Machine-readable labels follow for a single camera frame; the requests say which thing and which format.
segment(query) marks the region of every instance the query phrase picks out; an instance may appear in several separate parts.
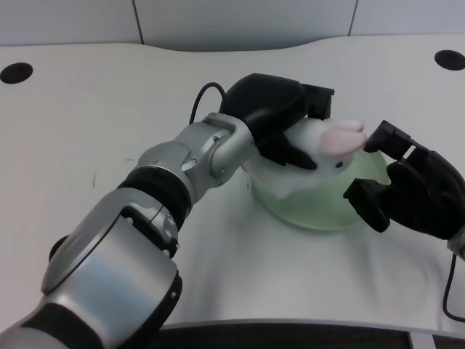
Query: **robotic hand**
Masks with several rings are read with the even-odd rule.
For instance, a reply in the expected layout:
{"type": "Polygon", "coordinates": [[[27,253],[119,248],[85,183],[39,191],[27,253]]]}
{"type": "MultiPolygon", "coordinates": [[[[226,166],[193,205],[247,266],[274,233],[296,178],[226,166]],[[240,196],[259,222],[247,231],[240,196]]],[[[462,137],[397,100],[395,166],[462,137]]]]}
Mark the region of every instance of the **robotic hand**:
{"type": "Polygon", "coordinates": [[[370,136],[364,151],[382,151],[396,161],[387,167],[389,185],[356,179],[349,186],[344,197],[357,213],[378,232],[394,220],[448,240],[449,249],[465,259],[465,181],[460,173],[387,121],[370,136]]]}
{"type": "Polygon", "coordinates": [[[258,148],[279,163],[304,162],[283,131],[306,114],[329,116],[333,90],[252,74],[219,113],[140,157],[68,237],[52,248],[44,296],[0,334],[0,348],[137,348],[168,318],[182,280],[171,258],[178,230],[209,188],[227,182],[258,148]]]}

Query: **table surface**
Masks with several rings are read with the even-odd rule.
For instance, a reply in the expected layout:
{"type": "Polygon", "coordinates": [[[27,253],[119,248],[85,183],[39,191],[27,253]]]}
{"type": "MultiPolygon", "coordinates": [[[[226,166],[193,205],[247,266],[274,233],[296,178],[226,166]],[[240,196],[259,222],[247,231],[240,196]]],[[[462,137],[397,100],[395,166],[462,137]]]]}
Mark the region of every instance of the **table surface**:
{"type": "MultiPolygon", "coordinates": [[[[332,116],[386,119],[465,173],[465,71],[434,55],[465,36],[343,37],[262,52],[186,53],[135,44],[0,47],[0,68],[33,66],[0,84],[0,330],[41,297],[49,250],[127,176],[147,148],[187,124],[198,90],[267,73],[336,90],[332,116]]],[[[208,91],[198,117],[217,111],[208,91]]],[[[184,280],[167,321],[297,321],[419,329],[465,337],[442,314],[451,253],[397,224],[318,233],[274,218],[242,172],[210,190],[182,227],[184,280]]],[[[465,263],[449,308],[465,315],[465,263]]]]}

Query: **black cable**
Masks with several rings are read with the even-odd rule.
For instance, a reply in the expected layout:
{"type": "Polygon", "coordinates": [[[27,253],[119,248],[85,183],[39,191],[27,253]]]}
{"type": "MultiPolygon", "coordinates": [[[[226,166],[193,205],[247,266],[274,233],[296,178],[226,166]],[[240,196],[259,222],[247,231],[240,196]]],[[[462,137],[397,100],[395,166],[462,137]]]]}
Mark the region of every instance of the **black cable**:
{"type": "Polygon", "coordinates": [[[201,101],[203,93],[205,93],[205,91],[207,89],[209,89],[210,87],[216,87],[218,89],[219,93],[221,94],[222,99],[224,99],[226,97],[225,91],[223,90],[221,85],[216,83],[216,82],[209,82],[207,85],[202,87],[202,89],[200,90],[200,92],[197,95],[197,98],[195,99],[194,106],[192,107],[192,113],[190,114],[189,124],[194,122],[195,113],[197,113],[197,107],[198,107],[199,102],[201,101]]]}
{"type": "Polygon", "coordinates": [[[461,318],[460,316],[455,316],[449,313],[449,310],[448,310],[448,297],[449,297],[450,285],[452,284],[453,272],[456,269],[456,260],[457,260],[457,256],[455,254],[452,254],[452,262],[450,262],[449,279],[448,279],[447,284],[445,285],[444,297],[442,298],[442,311],[448,318],[451,318],[459,322],[465,322],[465,318],[461,318]]]}

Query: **metal arm segment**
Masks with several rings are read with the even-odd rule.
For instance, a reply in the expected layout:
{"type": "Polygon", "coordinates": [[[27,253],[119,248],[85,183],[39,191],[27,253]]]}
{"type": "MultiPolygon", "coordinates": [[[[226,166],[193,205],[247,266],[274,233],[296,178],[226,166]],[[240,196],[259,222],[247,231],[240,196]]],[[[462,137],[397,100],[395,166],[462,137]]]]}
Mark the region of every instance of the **metal arm segment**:
{"type": "Polygon", "coordinates": [[[171,260],[178,230],[205,192],[227,182],[253,151],[242,121],[212,113],[142,154],[56,251],[41,304],[0,335],[0,348],[143,342],[179,299],[182,281],[171,260]]]}

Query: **green bowl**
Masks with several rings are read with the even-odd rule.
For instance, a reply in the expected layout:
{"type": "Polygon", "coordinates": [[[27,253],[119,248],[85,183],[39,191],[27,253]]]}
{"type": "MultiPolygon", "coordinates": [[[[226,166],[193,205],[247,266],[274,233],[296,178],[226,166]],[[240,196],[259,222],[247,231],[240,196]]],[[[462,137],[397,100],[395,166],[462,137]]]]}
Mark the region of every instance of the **green bowl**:
{"type": "Polygon", "coordinates": [[[259,178],[252,176],[252,191],[267,209],[286,222],[314,230],[347,229],[362,219],[342,195],[355,178],[389,184],[386,165],[380,153],[358,151],[345,171],[319,187],[299,190],[278,200],[259,178]]]}

